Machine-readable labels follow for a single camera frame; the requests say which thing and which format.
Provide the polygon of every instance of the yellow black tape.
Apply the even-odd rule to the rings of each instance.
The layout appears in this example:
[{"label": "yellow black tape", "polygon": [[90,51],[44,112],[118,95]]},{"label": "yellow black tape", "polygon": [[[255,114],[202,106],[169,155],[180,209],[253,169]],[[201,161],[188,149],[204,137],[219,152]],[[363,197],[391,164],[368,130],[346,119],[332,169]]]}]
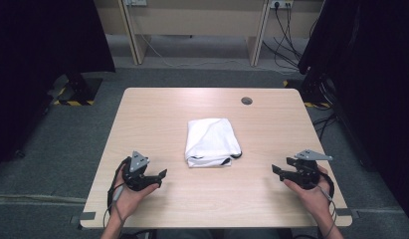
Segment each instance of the yellow black tape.
[{"label": "yellow black tape", "polygon": [[80,107],[80,106],[91,106],[95,101],[93,100],[78,100],[76,95],[70,96],[69,99],[63,100],[62,96],[65,93],[67,87],[63,87],[58,93],[58,99],[54,102],[54,105],[70,106],[70,107]]}]

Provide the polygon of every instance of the gray carpet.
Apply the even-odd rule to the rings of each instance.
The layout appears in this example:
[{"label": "gray carpet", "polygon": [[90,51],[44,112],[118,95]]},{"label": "gray carpet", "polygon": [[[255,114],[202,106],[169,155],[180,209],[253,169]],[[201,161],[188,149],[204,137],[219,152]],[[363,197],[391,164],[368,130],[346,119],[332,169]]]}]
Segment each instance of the gray carpet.
[{"label": "gray carpet", "polygon": [[[265,71],[117,69],[103,77],[90,107],[50,106],[23,148],[26,156],[0,165],[0,238],[98,238],[79,230],[77,217],[90,192],[123,91],[131,87],[282,88],[288,77]],[[291,78],[302,76],[295,74]],[[64,78],[57,80],[57,89]],[[312,120],[331,111],[307,108]],[[409,238],[409,220],[381,177],[355,158],[340,122],[321,139],[340,189],[353,212],[347,238]],[[294,229],[314,235],[315,228]]]}]

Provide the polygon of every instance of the white towel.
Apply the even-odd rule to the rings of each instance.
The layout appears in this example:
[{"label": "white towel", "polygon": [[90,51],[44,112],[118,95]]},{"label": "white towel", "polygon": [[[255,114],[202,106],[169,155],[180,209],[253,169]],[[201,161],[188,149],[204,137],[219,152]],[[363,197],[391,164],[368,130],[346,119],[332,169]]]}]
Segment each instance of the white towel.
[{"label": "white towel", "polygon": [[185,158],[189,167],[229,166],[242,155],[227,119],[198,119],[188,123]]}]

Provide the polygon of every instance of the table top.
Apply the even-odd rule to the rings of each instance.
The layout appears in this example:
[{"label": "table top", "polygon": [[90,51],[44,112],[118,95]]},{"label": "table top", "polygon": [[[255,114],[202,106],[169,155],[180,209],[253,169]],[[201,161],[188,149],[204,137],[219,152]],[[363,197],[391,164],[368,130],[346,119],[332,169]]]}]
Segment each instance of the table top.
[{"label": "table top", "polygon": [[[242,98],[252,100],[244,105]],[[190,120],[226,118],[243,151],[231,166],[189,168]],[[286,157],[304,149],[323,153],[300,94],[290,89],[127,89],[113,122],[84,213],[86,228],[101,228],[106,193],[116,168],[134,150],[150,159],[145,175],[167,168],[124,226],[135,228],[304,227],[315,222],[298,197],[272,172],[295,170]],[[347,208],[335,183],[334,202]],[[349,215],[336,225],[351,224]]]}]

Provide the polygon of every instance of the electrical socket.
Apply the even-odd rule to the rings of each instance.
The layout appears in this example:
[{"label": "electrical socket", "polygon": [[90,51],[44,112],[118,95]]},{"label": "electrical socket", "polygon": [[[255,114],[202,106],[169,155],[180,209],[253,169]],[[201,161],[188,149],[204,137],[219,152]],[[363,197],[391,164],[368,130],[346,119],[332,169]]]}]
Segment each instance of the electrical socket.
[{"label": "electrical socket", "polygon": [[292,5],[294,4],[294,0],[273,0],[272,1],[272,5],[270,6],[270,8],[276,8],[275,4],[276,2],[279,3],[279,9],[288,9],[288,8],[292,8]]}]

